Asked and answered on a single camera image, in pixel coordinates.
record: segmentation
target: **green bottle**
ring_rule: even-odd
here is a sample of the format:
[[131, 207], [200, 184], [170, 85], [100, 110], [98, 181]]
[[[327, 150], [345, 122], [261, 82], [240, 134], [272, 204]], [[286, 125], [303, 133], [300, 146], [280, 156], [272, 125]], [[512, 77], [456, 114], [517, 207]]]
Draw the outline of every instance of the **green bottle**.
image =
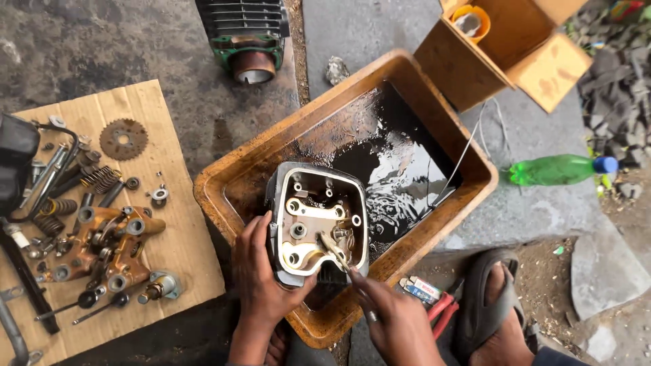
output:
[[616, 171], [615, 158], [587, 158], [563, 154], [515, 163], [508, 171], [511, 182], [520, 186], [564, 186], [577, 184], [594, 174]]

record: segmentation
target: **red handle pliers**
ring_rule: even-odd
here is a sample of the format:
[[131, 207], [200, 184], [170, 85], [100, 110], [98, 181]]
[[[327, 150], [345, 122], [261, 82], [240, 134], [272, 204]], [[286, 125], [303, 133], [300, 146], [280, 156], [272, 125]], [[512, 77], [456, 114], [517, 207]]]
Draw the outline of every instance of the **red handle pliers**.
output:
[[448, 292], [441, 294], [439, 301], [436, 302], [429, 311], [427, 311], [427, 319], [430, 322], [436, 319], [436, 317], [438, 317], [438, 315], [443, 312], [443, 314], [441, 314], [441, 318], [439, 318], [439, 321], [436, 322], [434, 328], [432, 329], [432, 335], [434, 335], [434, 339], [439, 339], [441, 333], [443, 333], [443, 330], [450, 322], [452, 314], [454, 314], [455, 311], [459, 310], [459, 302], [457, 301], [459, 298], [458, 293], [463, 283], [464, 279], [462, 277], [458, 278], [452, 287], [448, 290]]

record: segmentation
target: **valve spring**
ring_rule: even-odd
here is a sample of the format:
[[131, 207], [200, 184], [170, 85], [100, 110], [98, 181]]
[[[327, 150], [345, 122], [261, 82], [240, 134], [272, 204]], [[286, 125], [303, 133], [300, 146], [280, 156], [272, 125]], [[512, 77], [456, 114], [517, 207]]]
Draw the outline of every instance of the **valve spring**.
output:
[[77, 203], [73, 199], [51, 199], [43, 204], [40, 213], [43, 216], [65, 216], [77, 210]]
[[109, 176], [113, 172], [113, 169], [109, 166], [102, 167], [101, 169], [96, 170], [89, 176], [85, 176], [81, 179], [81, 183], [84, 187], [90, 187], [97, 182], [103, 180], [105, 177]]
[[66, 224], [57, 219], [56, 216], [36, 215], [32, 222], [38, 227], [38, 230], [51, 238], [56, 238], [66, 228]]
[[122, 178], [122, 173], [119, 170], [112, 169], [108, 175], [97, 182], [97, 185], [95, 185], [95, 193], [100, 195], [105, 194], [120, 178]]

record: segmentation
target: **ring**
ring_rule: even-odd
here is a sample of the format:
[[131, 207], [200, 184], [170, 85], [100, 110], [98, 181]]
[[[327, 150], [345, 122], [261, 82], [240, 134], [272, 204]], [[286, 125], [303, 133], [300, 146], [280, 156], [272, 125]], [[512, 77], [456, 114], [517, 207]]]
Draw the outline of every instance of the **ring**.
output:
[[367, 320], [371, 323], [375, 323], [378, 321], [378, 315], [376, 314], [375, 311], [369, 311], [366, 313]]

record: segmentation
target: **sandal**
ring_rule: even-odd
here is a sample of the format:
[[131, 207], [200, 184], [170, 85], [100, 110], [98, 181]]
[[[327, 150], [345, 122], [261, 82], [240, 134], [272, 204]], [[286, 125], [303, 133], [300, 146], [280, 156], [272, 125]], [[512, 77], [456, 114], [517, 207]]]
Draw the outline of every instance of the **sandal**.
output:
[[[497, 301], [486, 305], [486, 281], [493, 265], [504, 262], [511, 273], [505, 271], [505, 285]], [[462, 365], [468, 363], [470, 355], [479, 349], [502, 325], [511, 309], [515, 308], [520, 326], [524, 329], [522, 305], [513, 287], [518, 271], [518, 256], [508, 249], [493, 249], [483, 252], [465, 277], [461, 311], [456, 327], [455, 351]]]

